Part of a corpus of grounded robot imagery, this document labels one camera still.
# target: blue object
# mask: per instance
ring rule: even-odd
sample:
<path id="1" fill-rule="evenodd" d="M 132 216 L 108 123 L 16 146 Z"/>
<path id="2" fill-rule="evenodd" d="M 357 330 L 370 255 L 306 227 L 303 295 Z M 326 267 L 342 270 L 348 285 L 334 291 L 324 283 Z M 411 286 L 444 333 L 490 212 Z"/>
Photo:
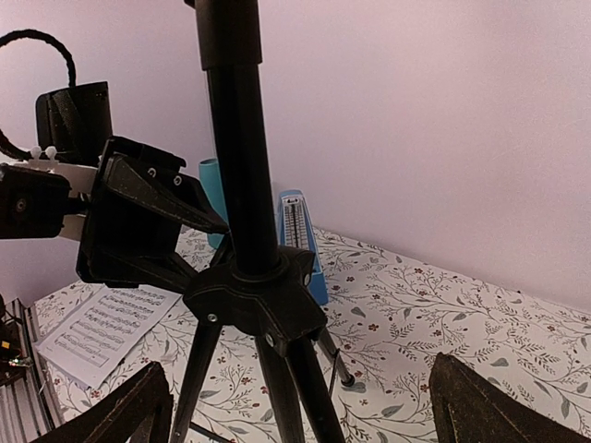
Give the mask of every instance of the blue object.
<path id="1" fill-rule="evenodd" d="M 203 186 L 205 195 L 209 199 L 213 210 L 228 223 L 228 213 L 225 209 L 223 198 L 222 177 L 220 176 L 220 165 L 217 159 L 204 160 L 199 164 L 199 181 Z M 211 247 L 217 249 L 222 242 L 223 235 L 220 233 L 208 233 L 207 241 Z"/>
<path id="2" fill-rule="evenodd" d="M 312 230 L 308 207 L 302 191 L 291 189 L 279 195 L 277 235 L 281 245 L 307 249 L 316 254 L 308 289 L 319 305 L 326 305 L 329 302 L 329 295 L 318 257 L 316 238 Z"/>

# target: table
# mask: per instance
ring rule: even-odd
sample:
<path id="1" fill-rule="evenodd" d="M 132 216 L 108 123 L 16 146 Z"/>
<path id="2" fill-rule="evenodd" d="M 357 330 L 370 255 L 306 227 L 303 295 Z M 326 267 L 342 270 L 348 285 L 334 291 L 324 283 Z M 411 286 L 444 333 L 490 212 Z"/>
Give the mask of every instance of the table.
<path id="1" fill-rule="evenodd" d="M 591 437 L 591 315 L 508 291 L 316 230 L 331 301 L 329 329 L 357 383 L 333 401 L 347 442 L 436 442 L 428 374 L 452 353 L 519 402 Z M 196 269 L 212 255 L 204 234 L 182 234 Z M 77 282 L 36 304 L 42 334 L 100 286 Z M 178 397 L 196 319 L 180 301 L 97 390 L 50 365 L 67 420 L 88 410 L 151 360 Z M 194 421 L 235 442 L 279 442 L 254 342 L 225 328 Z M 328 362 L 320 357 L 326 378 Z M 306 425 L 308 441 L 315 441 Z M 187 441 L 205 442 L 189 432 Z"/>

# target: black tripod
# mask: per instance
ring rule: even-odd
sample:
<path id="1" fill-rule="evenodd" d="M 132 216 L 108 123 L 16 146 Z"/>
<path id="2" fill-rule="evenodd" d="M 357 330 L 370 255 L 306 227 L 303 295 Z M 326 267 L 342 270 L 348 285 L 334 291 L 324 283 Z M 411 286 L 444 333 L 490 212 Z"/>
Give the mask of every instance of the black tripod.
<path id="1" fill-rule="evenodd" d="M 255 337 L 282 441 L 305 441 L 299 393 L 318 442 L 344 442 L 312 341 L 335 363 L 345 385 L 355 380 L 305 285 L 313 253 L 277 243 L 259 85 L 257 0 L 191 5 L 232 238 L 224 238 L 212 266 L 193 278 L 183 299 L 199 325 L 171 441 L 184 441 L 222 326 L 233 325 Z"/>

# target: blue cup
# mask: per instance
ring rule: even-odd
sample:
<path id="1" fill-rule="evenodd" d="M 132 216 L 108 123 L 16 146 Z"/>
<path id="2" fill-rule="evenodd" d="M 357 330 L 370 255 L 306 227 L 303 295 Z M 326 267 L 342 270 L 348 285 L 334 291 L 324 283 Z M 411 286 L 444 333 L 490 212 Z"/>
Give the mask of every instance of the blue cup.
<path id="1" fill-rule="evenodd" d="M 199 163 L 199 181 L 213 209 L 228 223 L 218 159 L 207 159 Z M 223 235 L 219 233 L 209 233 L 207 235 L 208 243 L 215 249 L 218 248 L 222 239 Z"/>

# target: paper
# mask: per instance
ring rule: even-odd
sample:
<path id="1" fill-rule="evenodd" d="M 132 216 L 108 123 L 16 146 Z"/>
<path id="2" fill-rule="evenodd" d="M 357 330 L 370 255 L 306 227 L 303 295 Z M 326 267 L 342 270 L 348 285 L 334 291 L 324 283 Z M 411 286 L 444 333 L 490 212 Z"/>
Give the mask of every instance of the paper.
<path id="1" fill-rule="evenodd" d="M 97 389 L 180 296 L 151 286 L 105 287 L 78 306 L 37 349 L 82 388 Z"/>

